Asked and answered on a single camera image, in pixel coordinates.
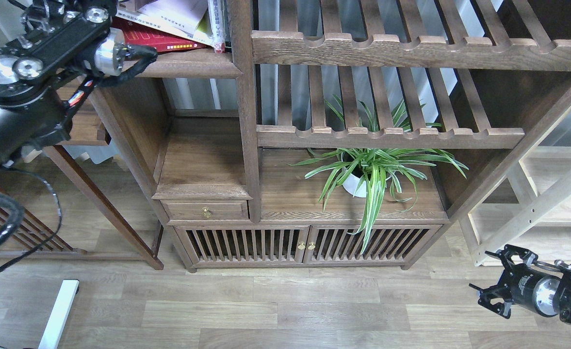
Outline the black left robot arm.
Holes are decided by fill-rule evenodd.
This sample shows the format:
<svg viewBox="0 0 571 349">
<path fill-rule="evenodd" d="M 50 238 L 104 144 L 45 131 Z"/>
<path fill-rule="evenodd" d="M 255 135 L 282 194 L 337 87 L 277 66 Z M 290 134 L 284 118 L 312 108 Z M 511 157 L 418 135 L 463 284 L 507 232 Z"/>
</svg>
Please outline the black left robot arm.
<svg viewBox="0 0 571 349">
<path fill-rule="evenodd" d="M 35 0 L 23 7 L 25 33 L 0 47 L 0 168 L 23 146 L 70 139 L 72 118 L 97 86 L 136 77 L 158 53 L 126 44 L 112 28 L 116 0 Z"/>
</svg>

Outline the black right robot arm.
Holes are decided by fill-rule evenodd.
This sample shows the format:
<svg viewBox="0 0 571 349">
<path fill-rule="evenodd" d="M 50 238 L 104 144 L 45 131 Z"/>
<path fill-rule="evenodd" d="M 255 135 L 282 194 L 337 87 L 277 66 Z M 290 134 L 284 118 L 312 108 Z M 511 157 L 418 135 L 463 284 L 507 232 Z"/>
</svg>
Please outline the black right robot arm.
<svg viewBox="0 0 571 349">
<path fill-rule="evenodd" d="M 505 270 L 489 288 L 469 285 L 478 292 L 480 306 L 510 318 L 511 306 L 518 304 L 543 317 L 559 316 L 571 325 L 571 264 L 545 263 L 531 250 L 510 244 L 486 254 L 500 260 Z"/>
</svg>

